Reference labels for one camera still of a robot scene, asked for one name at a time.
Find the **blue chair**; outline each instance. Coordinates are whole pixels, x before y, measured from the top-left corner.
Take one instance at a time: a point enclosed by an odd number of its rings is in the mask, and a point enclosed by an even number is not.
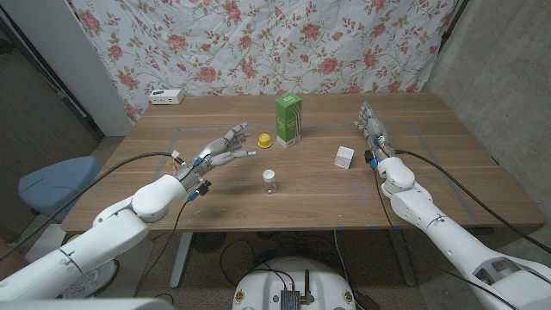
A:
[[[19,196],[33,210],[50,216],[76,193],[90,185],[101,168],[100,163],[92,156],[49,165],[19,180]],[[61,223],[77,201],[54,219]]]

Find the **wooden table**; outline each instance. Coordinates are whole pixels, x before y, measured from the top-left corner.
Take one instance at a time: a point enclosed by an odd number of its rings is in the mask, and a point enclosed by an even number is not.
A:
[[[178,223],[179,232],[268,231],[389,228],[375,188],[374,173],[363,160],[366,141],[353,126],[363,101],[371,102],[388,128],[392,146],[440,163],[490,208],[517,226],[540,226],[542,211],[507,172],[492,160],[476,138],[440,99],[427,93],[303,95],[302,140],[284,149],[276,142],[277,96],[185,98],[176,106],[151,106],[106,163],[111,167],[144,152],[181,153],[191,160],[204,145],[230,127],[248,121],[245,150],[256,157],[238,159],[206,175],[213,185],[190,203]],[[274,145],[257,146],[260,133]],[[355,151],[350,169],[334,165],[339,146]],[[442,173],[408,155],[400,155],[427,188],[435,204],[464,226],[500,223]],[[262,172],[275,171],[278,191],[263,193]],[[162,173],[171,173],[163,158],[145,158],[121,167],[78,201],[63,221],[69,233],[91,227],[104,208],[129,197]],[[400,220],[385,199],[393,224]],[[180,206],[152,230],[168,231]]]

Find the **green box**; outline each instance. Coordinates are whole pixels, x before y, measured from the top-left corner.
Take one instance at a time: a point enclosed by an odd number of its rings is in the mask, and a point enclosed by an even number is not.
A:
[[[302,99],[293,93],[285,93],[275,100],[277,141],[285,148],[300,141],[301,109]]]

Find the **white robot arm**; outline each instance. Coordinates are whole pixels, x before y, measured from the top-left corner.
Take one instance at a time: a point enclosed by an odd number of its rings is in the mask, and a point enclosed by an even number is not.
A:
[[[470,282],[502,297],[516,309],[551,308],[549,267],[489,249],[439,209],[429,192],[415,181],[413,172],[393,156],[387,130],[366,102],[360,121],[355,124],[368,139],[374,157],[372,167],[376,165],[379,175],[386,178],[382,193],[390,198],[392,209],[400,218],[426,233]],[[471,288],[485,308],[511,309],[486,291]]]
[[[246,125],[238,125],[224,138],[211,142],[193,164],[175,155],[181,165],[175,177],[164,175],[106,208],[90,230],[1,281],[0,302],[55,298],[86,272],[132,249],[149,232],[147,223],[163,219],[171,204],[186,196],[193,201],[207,193],[210,182],[202,179],[207,172],[235,158],[256,154],[237,151],[248,136],[238,133]]]

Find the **white wall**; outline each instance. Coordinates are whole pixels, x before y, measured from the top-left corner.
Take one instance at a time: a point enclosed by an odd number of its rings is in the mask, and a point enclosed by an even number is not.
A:
[[[105,66],[65,0],[0,0],[14,22],[107,136],[132,124]]]

